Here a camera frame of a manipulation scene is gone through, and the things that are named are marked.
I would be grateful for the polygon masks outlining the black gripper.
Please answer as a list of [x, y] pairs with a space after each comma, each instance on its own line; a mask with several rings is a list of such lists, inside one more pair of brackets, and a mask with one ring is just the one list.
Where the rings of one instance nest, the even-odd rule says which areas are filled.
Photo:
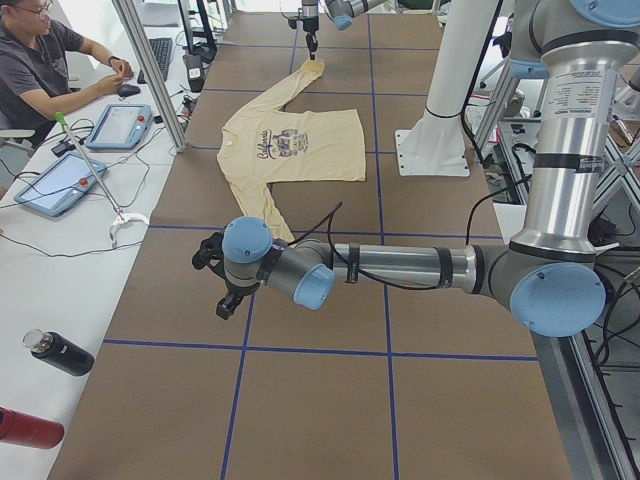
[[318, 45], [316, 34], [319, 30], [319, 18], [317, 16], [303, 18], [302, 25], [306, 44], [308, 45], [307, 50], [309, 54], [316, 55]]
[[222, 260], [212, 267], [212, 272], [224, 280], [227, 288], [225, 296], [216, 305], [216, 315], [222, 319], [228, 319], [233, 315], [233, 301], [240, 303], [244, 297], [255, 293], [260, 287], [260, 283], [252, 279], [242, 280], [241, 285], [232, 282], [225, 272]]

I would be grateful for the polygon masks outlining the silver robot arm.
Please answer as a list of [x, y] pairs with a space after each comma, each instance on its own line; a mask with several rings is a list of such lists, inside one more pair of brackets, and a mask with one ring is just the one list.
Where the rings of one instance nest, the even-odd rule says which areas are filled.
[[294, 237], [269, 185], [361, 181], [364, 135], [353, 110], [289, 113], [324, 70], [310, 59], [241, 107], [223, 126], [219, 166], [241, 209], [193, 257], [222, 278], [220, 317], [269, 286], [308, 309], [337, 281], [367, 278], [406, 290], [458, 288], [495, 299], [529, 330], [567, 337], [606, 303], [588, 238], [620, 68], [639, 51], [635, 1], [519, 1], [508, 72], [541, 78], [542, 114], [523, 207], [498, 215], [499, 245], [461, 249], [336, 244]]
[[[330, 0], [324, 2], [324, 9], [336, 29], [343, 31], [352, 25], [357, 16], [367, 13], [383, 3], [385, 0]], [[318, 50], [319, 1], [303, 0], [301, 2], [297, 14], [289, 20], [289, 25], [293, 29], [299, 23], [302, 24], [302, 29], [305, 32], [309, 58], [314, 60]]]

